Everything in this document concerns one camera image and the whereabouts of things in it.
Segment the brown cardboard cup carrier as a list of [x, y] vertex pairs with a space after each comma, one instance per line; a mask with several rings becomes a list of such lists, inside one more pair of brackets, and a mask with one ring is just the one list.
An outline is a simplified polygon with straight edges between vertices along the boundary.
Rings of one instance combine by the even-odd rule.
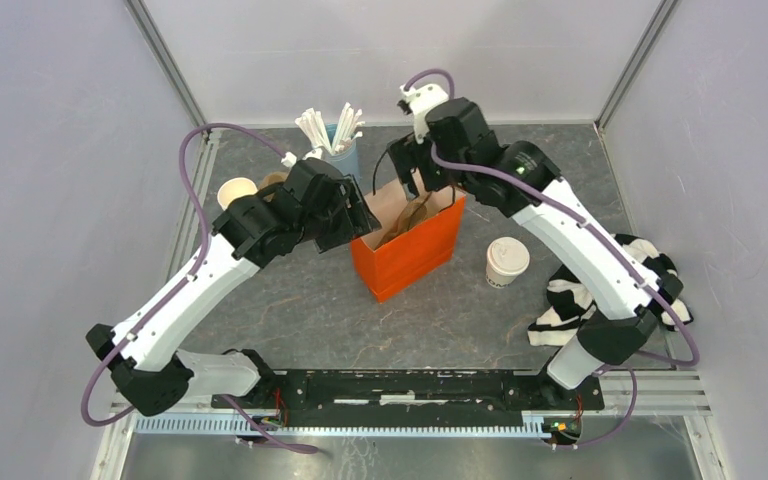
[[383, 247], [390, 241], [419, 226], [424, 221], [433, 218], [438, 212], [439, 208], [432, 201], [430, 194], [409, 201], [396, 217], [393, 224], [383, 234], [377, 247]]

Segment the orange paper bag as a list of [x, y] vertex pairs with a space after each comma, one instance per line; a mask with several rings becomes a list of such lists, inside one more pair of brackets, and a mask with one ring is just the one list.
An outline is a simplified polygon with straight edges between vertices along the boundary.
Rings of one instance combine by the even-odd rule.
[[369, 207], [379, 219], [380, 230], [350, 243], [350, 254], [356, 273], [379, 303], [430, 273], [451, 259], [463, 211], [464, 192], [448, 186], [432, 196], [439, 212], [419, 226], [378, 248], [383, 234], [396, 217], [416, 198], [409, 198], [399, 180], [377, 184], [365, 196]]

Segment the white plastic cup lid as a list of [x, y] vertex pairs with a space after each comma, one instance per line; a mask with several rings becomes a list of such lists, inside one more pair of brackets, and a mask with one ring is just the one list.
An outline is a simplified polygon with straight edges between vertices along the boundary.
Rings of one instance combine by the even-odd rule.
[[487, 248], [488, 266], [503, 275], [519, 275], [529, 266], [531, 255], [527, 247], [512, 237], [493, 240]]

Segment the white paper coffee cup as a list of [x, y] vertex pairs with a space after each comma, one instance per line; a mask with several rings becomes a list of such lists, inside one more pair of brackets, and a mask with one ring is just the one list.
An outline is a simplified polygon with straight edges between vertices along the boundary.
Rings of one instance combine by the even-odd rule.
[[485, 279], [494, 288], [506, 288], [529, 266], [530, 258], [523, 256], [487, 257]]

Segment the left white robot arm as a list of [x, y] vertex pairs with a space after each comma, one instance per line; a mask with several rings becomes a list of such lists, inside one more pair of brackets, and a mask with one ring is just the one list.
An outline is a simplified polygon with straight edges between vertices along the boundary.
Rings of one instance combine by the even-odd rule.
[[326, 252], [380, 229], [355, 179], [306, 158], [285, 179], [232, 199], [207, 244], [134, 315], [86, 339], [119, 393], [144, 416], [179, 401], [228, 394], [266, 405], [274, 381], [253, 354], [187, 352], [181, 344], [229, 293], [305, 242]]

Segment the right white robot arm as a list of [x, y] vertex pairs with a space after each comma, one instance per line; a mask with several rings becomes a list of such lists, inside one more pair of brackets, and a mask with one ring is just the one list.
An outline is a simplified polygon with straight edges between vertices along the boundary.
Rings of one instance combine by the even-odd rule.
[[559, 168], [535, 144], [501, 144], [479, 106], [442, 95], [407, 94], [398, 103], [412, 133], [388, 154], [405, 190], [457, 186], [535, 235], [587, 288], [594, 315], [547, 362], [540, 400], [562, 408], [586, 377], [619, 366], [645, 345], [683, 289], [678, 277], [636, 260], [580, 205]]

